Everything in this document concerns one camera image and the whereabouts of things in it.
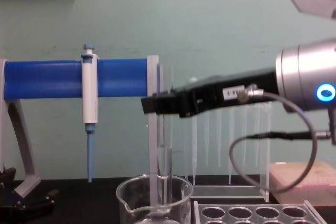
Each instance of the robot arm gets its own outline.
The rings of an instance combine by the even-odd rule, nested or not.
[[[303,111],[327,109],[336,144],[336,39],[284,49],[276,67],[227,77],[210,77],[167,93],[142,99],[144,113],[186,118],[204,111],[266,102],[266,97],[239,99],[240,92],[263,90],[296,104]],[[285,105],[287,112],[292,112]]]

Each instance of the test tube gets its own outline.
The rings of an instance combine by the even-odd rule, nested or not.
[[[170,92],[173,82],[173,72],[170,66],[159,65],[159,91]],[[162,205],[172,200],[172,153],[173,153],[173,116],[159,115],[157,125],[158,139],[158,201]]]

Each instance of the micropipette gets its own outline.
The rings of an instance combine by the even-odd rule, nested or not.
[[[82,54],[82,97],[83,97],[83,123],[88,136],[88,181],[92,182],[92,148],[93,134],[98,122],[98,56],[93,54],[94,46],[84,45],[86,50]]]

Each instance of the gray cable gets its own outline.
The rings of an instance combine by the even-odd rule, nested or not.
[[[233,168],[236,170],[236,172],[247,182],[249,182],[251,185],[261,189],[261,190],[265,190],[265,191],[269,191],[271,193],[274,194],[279,194],[279,193],[284,193],[286,191],[289,191],[291,189],[293,189],[295,186],[297,186],[301,181],[304,180],[304,178],[307,176],[307,174],[310,172],[311,168],[313,167],[313,164],[315,162],[315,158],[316,158],[316,154],[317,154],[317,142],[318,139],[316,137],[316,132],[314,130],[313,125],[311,124],[311,122],[309,121],[309,119],[306,117],[306,115],[303,113],[303,111],[294,103],[292,103],[291,101],[280,97],[276,94],[272,94],[272,93],[268,93],[268,92],[262,92],[261,90],[256,90],[256,91],[252,91],[252,92],[248,92],[248,94],[253,97],[253,98],[270,98],[272,100],[278,100],[279,102],[287,105],[288,107],[290,107],[291,109],[293,109],[295,112],[298,113],[298,115],[303,119],[303,121],[306,123],[306,125],[309,128],[309,131],[311,133],[311,139],[312,139],[312,149],[311,149],[311,154],[310,154],[310,158],[307,164],[307,167],[304,169],[304,171],[302,172],[302,174],[290,185],[282,187],[282,188],[278,188],[278,189],[271,189],[269,187],[265,187],[262,186],[260,183],[254,181],[253,179],[251,179],[249,176],[247,176],[246,174],[244,174],[244,172],[238,167],[236,161],[233,158],[233,149],[234,147],[244,141],[247,137],[243,136],[240,137],[236,140],[234,140],[230,146],[229,149],[229,156],[230,156],[230,160],[232,163]]]

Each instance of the pipette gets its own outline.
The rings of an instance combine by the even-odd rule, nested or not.
[[[204,144],[205,144],[205,165],[209,160],[209,112],[204,113]]]
[[[92,182],[92,148],[93,134],[98,122],[98,56],[93,54],[94,46],[85,44],[85,54],[82,54],[82,97],[83,123],[88,135],[88,181]]]
[[[234,138],[235,138],[235,108],[231,108],[230,109],[230,113],[229,113],[229,143],[231,145],[231,143],[233,142]],[[231,185],[231,175],[232,175],[232,163],[230,158],[228,159],[228,173],[229,173],[229,185]]]
[[[218,166],[221,166],[221,150],[222,150],[222,111],[217,110],[217,151],[218,151]]]

